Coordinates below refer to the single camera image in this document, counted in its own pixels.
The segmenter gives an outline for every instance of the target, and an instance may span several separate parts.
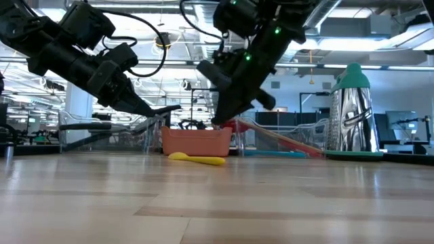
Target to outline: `cable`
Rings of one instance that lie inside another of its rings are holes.
[[[106,49],[111,49],[111,48],[107,47],[106,43],[104,42],[105,39],[106,39],[106,37],[104,36],[104,37],[102,38],[102,45],[103,45]],[[129,41],[133,41],[133,43],[128,44],[129,47],[133,47],[133,46],[137,45],[137,43],[138,43],[137,38],[135,38],[135,37],[109,37],[109,39],[111,39],[111,40],[129,40]]]
[[[190,26],[193,27],[196,31],[199,31],[200,33],[203,33],[203,34],[205,34],[205,35],[209,35],[210,37],[215,37],[215,38],[217,38],[217,39],[223,41],[223,38],[222,38],[222,37],[219,37],[218,35],[211,34],[211,33],[208,33],[208,32],[206,32],[206,31],[200,29],[199,27],[195,26],[195,25],[194,25],[194,24],[193,24],[193,23],[192,23],[192,22],[187,18],[186,14],[185,14],[185,9],[184,9],[184,3],[185,3],[186,1],[190,1],[190,0],[181,0],[181,1],[179,2],[179,10],[181,11],[182,17],[184,17],[185,21],[186,21],[188,24],[190,24]]]
[[[33,9],[27,4],[26,0],[20,0],[20,2],[25,6],[27,11],[29,11],[34,17],[38,17],[35,11],[33,11]]]
[[[111,11],[111,10],[102,9],[101,12],[108,13],[108,14],[114,14],[114,15],[118,15],[118,16],[123,16],[123,17],[127,17],[127,18],[132,18],[132,19],[138,20],[138,21],[146,24],[157,34],[157,36],[161,40],[161,44],[163,44],[163,46],[165,47],[165,43],[164,43],[163,36],[161,35],[161,33],[151,23],[147,22],[146,20],[139,18],[137,16],[134,16],[132,14],[121,13],[121,12],[116,12],[116,11]],[[132,75],[137,76],[137,77],[142,77],[142,78],[151,77],[151,76],[157,74],[161,70],[161,68],[163,68],[166,56],[167,56],[167,48],[163,48],[163,58],[161,59],[161,63],[157,67],[157,69],[150,74],[141,75],[141,74],[135,73],[132,69],[128,69],[128,72]]]

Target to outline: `robotic arm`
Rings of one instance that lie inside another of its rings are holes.
[[[127,43],[97,56],[82,51],[94,49],[114,32],[102,11],[86,2],[75,1],[57,24],[35,16],[22,0],[0,0],[0,41],[29,57],[30,72],[44,76],[51,70],[118,111],[154,117],[179,109],[153,110],[134,92],[123,73],[137,65],[138,58]]]
[[[257,99],[273,109],[274,97],[260,89],[291,41],[304,43],[303,25],[317,0],[221,0],[214,13],[214,26],[222,33],[232,31],[248,39],[247,49],[230,53],[222,48],[213,55],[214,63],[204,60],[197,69],[219,90],[218,107],[212,123],[220,125],[253,108]]]

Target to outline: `blue object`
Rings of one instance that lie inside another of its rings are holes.
[[[292,158],[302,158],[305,159],[306,155],[302,152],[279,152],[279,151],[267,151],[267,150],[245,150],[245,156],[278,156],[278,157],[292,157]]]

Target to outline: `orange basket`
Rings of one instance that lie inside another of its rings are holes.
[[[232,129],[182,130],[161,128],[165,155],[185,153],[189,156],[227,157]]]

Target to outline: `floor plank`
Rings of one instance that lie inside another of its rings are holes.
[[[2,243],[434,243],[434,167],[67,154],[0,164]]]

